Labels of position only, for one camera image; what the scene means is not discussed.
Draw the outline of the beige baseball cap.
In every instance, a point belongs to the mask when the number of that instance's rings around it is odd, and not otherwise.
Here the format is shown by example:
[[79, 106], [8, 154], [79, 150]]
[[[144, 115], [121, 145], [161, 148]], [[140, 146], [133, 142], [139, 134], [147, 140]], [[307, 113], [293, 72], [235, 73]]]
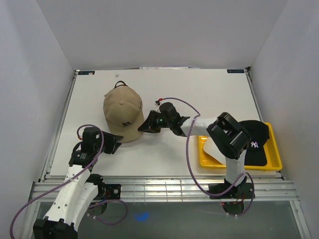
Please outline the beige baseball cap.
[[122, 143], [139, 139], [144, 122], [143, 101], [124, 81], [118, 81], [105, 96], [103, 112], [111, 134], [122, 136]]

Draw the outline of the black NY baseball cap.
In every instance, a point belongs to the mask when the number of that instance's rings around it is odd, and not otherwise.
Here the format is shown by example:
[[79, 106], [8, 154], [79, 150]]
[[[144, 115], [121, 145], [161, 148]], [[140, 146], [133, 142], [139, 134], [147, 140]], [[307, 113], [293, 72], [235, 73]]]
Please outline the black NY baseball cap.
[[265, 166], [267, 158], [264, 150], [269, 137], [269, 127], [258, 120], [243, 120], [240, 124], [251, 136], [245, 155], [245, 166]]

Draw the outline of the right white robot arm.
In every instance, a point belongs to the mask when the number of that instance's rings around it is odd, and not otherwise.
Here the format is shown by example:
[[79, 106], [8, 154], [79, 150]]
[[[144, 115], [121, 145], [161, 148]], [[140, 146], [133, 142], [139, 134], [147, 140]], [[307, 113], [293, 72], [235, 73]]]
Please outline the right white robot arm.
[[[211, 198], [221, 198], [225, 195], [236, 198], [243, 192], [247, 180], [244, 161], [251, 136], [232, 115], [223, 112], [210, 119], [203, 119], [200, 114], [193, 118], [185, 117], [177, 112], [172, 103], [166, 102], [159, 105], [159, 112], [150, 111], [138, 131], [159, 133], [163, 128], [170, 129], [177, 136], [186, 137], [187, 166], [195, 184], [203, 193]], [[189, 138], [201, 135], [213, 140], [226, 162], [224, 182], [208, 191], [198, 184], [189, 163]]]

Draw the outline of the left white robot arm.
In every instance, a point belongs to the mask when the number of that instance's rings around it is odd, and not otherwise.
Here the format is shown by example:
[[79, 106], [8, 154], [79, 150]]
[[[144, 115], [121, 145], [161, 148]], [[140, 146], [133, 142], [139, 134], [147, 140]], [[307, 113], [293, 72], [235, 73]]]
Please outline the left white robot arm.
[[86, 212], [98, 216], [109, 202], [120, 200], [121, 185], [106, 184], [92, 173], [100, 154], [114, 154], [121, 146], [120, 135], [101, 131], [93, 125], [82, 126], [79, 142], [73, 147], [68, 169], [58, 194], [43, 219], [35, 220], [36, 239], [76, 239], [78, 227]]

